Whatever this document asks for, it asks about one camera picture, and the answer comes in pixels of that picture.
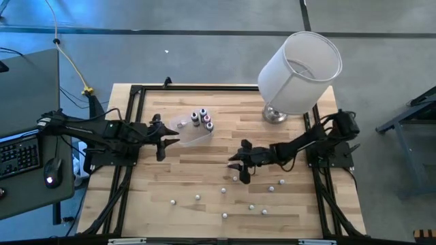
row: computer mouse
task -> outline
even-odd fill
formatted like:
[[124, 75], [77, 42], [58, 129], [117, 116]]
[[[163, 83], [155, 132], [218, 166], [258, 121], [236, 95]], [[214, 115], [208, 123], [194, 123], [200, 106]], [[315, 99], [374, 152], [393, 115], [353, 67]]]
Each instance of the computer mouse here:
[[60, 158], [53, 158], [47, 161], [44, 166], [44, 182], [47, 188], [54, 189], [62, 183], [62, 165]]

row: keyboard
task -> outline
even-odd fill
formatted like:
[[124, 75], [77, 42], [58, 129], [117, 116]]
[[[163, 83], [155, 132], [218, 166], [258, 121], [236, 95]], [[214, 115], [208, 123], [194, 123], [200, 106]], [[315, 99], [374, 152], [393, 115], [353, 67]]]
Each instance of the keyboard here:
[[0, 180], [41, 166], [36, 135], [0, 142]]

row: yellow cable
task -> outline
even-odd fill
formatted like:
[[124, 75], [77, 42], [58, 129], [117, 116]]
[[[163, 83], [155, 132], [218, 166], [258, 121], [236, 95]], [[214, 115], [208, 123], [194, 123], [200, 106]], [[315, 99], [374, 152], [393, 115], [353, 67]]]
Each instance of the yellow cable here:
[[[53, 20], [54, 20], [54, 38], [57, 38], [57, 20], [56, 20], [56, 15], [55, 15], [55, 11], [53, 10], [52, 6], [49, 4], [48, 0], [45, 0], [48, 7], [50, 8], [52, 15], [53, 15]], [[73, 63], [73, 61], [67, 56], [67, 54], [62, 50], [62, 48], [56, 44], [56, 48], [57, 50], [59, 50], [59, 52], [61, 52], [63, 54], [63, 56], [65, 56], [65, 58], [67, 58], [67, 60], [71, 63], [71, 65], [73, 66], [74, 70], [76, 70], [76, 73], [79, 75], [80, 79], [82, 80], [83, 86], [84, 86], [84, 90], [82, 91], [82, 94], [84, 94], [85, 91], [88, 91], [90, 93], [93, 92], [93, 88], [89, 87], [87, 85], [87, 83], [84, 81], [82, 74], [79, 72], [79, 70], [77, 69], [76, 65]]]

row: lampshade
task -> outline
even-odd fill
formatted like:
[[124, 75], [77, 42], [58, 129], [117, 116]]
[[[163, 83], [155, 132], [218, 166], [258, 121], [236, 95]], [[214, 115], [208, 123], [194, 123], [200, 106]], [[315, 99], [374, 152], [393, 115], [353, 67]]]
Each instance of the lampshade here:
[[341, 73], [339, 51], [308, 31], [289, 36], [260, 72], [258, 86], [270, 108], [284, 114], [308, 112]]

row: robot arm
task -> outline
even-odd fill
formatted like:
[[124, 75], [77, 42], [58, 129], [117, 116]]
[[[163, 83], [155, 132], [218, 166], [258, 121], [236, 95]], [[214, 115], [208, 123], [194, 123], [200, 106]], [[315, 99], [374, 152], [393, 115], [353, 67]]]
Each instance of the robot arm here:
[[37, 121], [37, 128], [43, 135], [68, 135], [94, 145], [95, 148], [86, 149], [89, 154], [110, 152], [121, 158], [129, 157], [143, 145], [152, 144], [157, 146], [157, 160], [162, 161], [165, 159], [166, 146], [178, 141], [161, 140], [163, 136], [178, 133], [165, 127], [160, 114], [154, 115], [150, 126], [147, 126], [144, 123], [127, 123], [124, 120], [97, 120], [97, 117], [83, 120], [67, 116], [62, 110], [58, 110], [42, 114], [42, 118]]
[[[243, 164], [230, 163], [228, 167], [237, 169], [240, 181], [249, 184], [251, 180], [251, 175], [248, 172], [249, 168], [269, 164], [277, 164], [283, 167], [292, 159], [295, 159], [298, 151], [312, 144], [315, 144], [319, 156], [327, 155], [340, 142], [352, 140], [359, 134], [359, 128], [354, 117], [353, 112], [339, 110], [336, 114], [326, 116], [323, 123], [314, 125], [309, 131], [295, 140], [287, 143], [271, 144], [269, 148], [253, 148], [248, 140], [243, 140], [241, 142], [242, 148], [239, 148], [238, 153], [229, 158], [229, 161], [242, 161]], [[333, 127], [327, 134], [328, 129], [324, 129], [324, 125], [330, 120], [333, 121]]]

